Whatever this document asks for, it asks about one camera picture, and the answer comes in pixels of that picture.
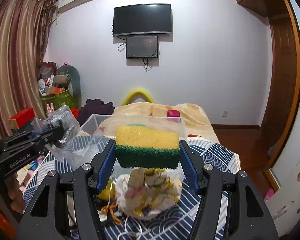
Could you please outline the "clear plastic zip bag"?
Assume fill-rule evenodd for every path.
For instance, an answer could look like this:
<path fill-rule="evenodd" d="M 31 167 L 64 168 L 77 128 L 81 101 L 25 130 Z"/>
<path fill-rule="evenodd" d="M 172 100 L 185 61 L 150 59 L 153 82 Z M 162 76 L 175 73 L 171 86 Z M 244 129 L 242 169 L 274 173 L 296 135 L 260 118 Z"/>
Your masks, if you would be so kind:
<path fill-rule="evenodd" d="M 48 114 L 45 120 L 34 118 L 31 125 L 33 134 L 42 137 L 44 146 L 59 162 L 63 162 L 66 146 L 80 128 L 79 122 L 66 104 Z"/>

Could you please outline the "floral fabric pouch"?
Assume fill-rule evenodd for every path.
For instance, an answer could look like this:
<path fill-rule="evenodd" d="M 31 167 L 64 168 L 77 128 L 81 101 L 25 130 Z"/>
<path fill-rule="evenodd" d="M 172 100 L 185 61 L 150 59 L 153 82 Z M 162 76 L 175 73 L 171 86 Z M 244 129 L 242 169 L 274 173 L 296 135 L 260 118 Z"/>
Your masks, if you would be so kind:
<path fill-rule="evenodd" d="M 174 207 L 181 199 L 183 185 L 165 169 L 135 168 L 116 179 L 117 207 L 125 215 L 151 220 Z"/>

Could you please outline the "yellow green sponge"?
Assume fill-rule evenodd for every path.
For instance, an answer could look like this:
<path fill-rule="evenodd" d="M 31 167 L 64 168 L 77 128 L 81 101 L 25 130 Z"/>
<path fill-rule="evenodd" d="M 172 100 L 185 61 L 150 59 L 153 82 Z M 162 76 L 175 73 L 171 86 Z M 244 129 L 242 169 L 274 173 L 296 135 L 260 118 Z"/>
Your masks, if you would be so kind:
<path fill-rule="evenodd" d="M 121 167 L 171 168 L 179 165 L 179 135 L 144 126 L 119 126 L 115 154 Z"/>

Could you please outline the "clear plastic storage box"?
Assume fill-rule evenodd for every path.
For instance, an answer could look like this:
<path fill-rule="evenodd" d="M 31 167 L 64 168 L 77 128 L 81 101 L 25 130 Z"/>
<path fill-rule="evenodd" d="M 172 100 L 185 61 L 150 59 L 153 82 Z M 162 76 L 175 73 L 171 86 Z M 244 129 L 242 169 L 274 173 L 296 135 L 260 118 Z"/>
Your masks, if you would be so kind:
<path fill-rule="evenodd" d="M 95 121 L 94 118 L 95 115 L 97 114 L 92 114 L 90 118 L 82 126 L 80 126 L 78 134 L 66 146 L 66 154 L 64 160 L 68 162 L 73 170 L 77 169 L 79 166 L 85 163 L 91 162 L 94 155 L 103 152 L 109 140 L 115 139 L 116 131 L 114 137 L 93 135 L 93 131 L 95 130 L 97 125 L 97 121 Z M 130 124 L 120 126 L 150 127 L 144 124 Z"/>

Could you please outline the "yellow tennis ball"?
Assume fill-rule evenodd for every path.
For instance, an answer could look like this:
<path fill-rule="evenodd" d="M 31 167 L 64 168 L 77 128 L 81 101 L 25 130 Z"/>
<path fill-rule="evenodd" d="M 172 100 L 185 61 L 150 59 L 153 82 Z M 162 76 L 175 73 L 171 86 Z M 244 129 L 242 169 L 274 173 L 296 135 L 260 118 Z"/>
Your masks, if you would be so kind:
<path fill-rule="evenodd" d="M 108 201 L 115 198 L 115 183 L 109 179 L 106 187 L 97 195 L 97 198 Z"/>

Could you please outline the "red box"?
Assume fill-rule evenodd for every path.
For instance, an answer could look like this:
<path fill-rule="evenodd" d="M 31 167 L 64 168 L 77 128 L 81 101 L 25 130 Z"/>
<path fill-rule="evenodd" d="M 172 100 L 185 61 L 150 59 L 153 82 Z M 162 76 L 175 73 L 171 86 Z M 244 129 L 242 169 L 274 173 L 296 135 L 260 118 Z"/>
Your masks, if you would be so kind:
<path fill-rule="evenodd" d="M 35 117 L 33 108 L 25 108 L 9 118 L 8 123 L 11 129 L 22 128 Z"/>

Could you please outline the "blue white patterned bedspread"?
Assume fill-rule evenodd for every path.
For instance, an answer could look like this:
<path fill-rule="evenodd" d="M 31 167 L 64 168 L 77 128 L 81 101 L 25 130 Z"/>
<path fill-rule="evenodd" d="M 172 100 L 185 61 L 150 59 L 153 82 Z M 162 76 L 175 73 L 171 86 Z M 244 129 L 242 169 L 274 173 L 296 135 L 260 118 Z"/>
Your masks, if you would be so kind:
<path fill-rule="evenodd" d="M 240 159 L 220 144 L 201 137 L 187 140 L 193 154 L 202 158 L 204 164 L 211 164 L 215 169 L 225 173 L 236 174 L 240 168 Z M 29 204 L 39 185 L 49 171 L 56 170 L 59 174 L 72 172 L 66 160 L 59 162 L 49 153 L 25 187 L 23 198 Z M 122 225 L 110 222 L 104 226 L 107 239 L 188 239 L 194 225 L 201 196 L 198 194 L 200 181 L 189 176 L 182 166 L 177 168 L 183 184 L 181 199 L 172 208 L 162 212 L 151 220 L 140 220 L 129 217 Z"/>

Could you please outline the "pink bunny plush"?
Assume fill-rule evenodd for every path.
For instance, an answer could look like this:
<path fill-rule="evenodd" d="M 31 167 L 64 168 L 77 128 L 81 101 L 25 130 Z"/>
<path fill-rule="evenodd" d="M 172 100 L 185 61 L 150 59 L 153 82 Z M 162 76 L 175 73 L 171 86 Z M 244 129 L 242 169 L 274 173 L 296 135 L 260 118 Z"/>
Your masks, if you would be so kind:
<path fill-rule="evenodd" d="M 48 103 L 48 104 L 46 105 L 46 115 L 47 115 L 47 116 L 50 116 L 54 111 L 55 111 L 55 110 L 54 110 L 54 105 L 53 105 L 53 103 Z"/>

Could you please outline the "green storage box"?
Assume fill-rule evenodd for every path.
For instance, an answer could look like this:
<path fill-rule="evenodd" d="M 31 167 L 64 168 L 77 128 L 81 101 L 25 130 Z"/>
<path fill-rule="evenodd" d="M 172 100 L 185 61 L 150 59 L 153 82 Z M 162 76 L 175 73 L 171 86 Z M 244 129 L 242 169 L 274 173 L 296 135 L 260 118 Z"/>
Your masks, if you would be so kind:
<path fill-rule="evenodd" d="M 46 108 L 47 104 L 50 105 L 51 103 L 53 103 L 54 109 L 58 109 L 63 104 L 68 105 L 70 109 L 78 106 L 78 100 L 68 90 L 58 94 L 42 95 L 40 99 L 44 108 Z"/>

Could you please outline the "white perforated board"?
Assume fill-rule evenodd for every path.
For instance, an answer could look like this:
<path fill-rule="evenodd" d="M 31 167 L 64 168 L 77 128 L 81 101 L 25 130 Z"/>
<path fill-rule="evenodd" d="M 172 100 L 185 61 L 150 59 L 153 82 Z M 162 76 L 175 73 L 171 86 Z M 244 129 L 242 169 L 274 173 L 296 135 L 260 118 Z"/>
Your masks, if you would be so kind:
<path fill-rule="evenodd" d="M 278 235 L 289 234 L 300 219 L 300 159 L 266 205 Z"/>

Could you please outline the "yellow curved pillow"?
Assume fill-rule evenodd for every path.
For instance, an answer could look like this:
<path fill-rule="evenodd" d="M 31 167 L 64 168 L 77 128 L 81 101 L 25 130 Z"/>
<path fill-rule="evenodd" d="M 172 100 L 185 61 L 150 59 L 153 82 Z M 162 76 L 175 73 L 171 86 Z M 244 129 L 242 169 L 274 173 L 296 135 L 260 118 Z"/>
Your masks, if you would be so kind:
<path fill-rule="evenodd" d="M 121 103 L 122 106 L 133 103 L 136 99 L 143 99 L 144 102 L 155 103 L 153 97 L 144 89 L 137 88 L 132 90 Z"/>

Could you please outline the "grey green neck pillow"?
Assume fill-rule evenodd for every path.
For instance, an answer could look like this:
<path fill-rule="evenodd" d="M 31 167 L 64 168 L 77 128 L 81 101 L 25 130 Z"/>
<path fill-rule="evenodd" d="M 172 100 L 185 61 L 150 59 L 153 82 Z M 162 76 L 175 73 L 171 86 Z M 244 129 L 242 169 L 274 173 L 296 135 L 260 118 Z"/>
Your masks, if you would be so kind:
<path fill-rule="evenodd" d="M 73 97 L 81 96 L 81 81 L 78 70 L 71 65 L 63 65 L 57 69 L 54 85 L 65 85 Z"/>

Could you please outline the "striped brown curtain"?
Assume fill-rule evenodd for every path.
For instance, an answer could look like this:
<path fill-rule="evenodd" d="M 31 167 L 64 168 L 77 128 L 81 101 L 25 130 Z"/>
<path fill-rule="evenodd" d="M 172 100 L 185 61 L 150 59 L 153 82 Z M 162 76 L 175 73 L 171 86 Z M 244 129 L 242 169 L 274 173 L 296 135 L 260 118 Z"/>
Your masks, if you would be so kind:
<path fill-rule="evenodd" d="M 56 0 L 0 0 L 0 139 L 9 118 L 25 108 L 45 115 L 39 96 L 43 62 Z"/>

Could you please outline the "small black wall monitor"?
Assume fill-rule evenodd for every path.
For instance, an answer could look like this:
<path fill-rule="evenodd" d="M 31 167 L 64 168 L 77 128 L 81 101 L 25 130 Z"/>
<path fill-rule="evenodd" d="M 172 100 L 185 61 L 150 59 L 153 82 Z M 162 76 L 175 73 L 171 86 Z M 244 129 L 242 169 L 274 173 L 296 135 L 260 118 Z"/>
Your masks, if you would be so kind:
<path fill-rule="evenodd" d="M 135 35 L 126 37 L 127 59 L 151 59 L 159 56 L 158 35 Z"/>

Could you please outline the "wooden wardrobe frame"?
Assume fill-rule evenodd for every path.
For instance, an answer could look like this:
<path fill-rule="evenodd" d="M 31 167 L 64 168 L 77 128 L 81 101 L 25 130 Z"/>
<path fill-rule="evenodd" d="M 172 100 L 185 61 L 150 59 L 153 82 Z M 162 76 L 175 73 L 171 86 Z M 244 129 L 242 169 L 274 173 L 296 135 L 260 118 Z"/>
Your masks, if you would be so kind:
<path fill-rule="evenodd" d="M 272 44 L 269 96 L 261 134 L 271 157 L 262 171 L 274 190 L 279 189 L 272 167 L 279 158 L 294 125 L 300 102 L 300 31 L 289 0 L 236 0 L 252 12 L 267 18 Z"/>

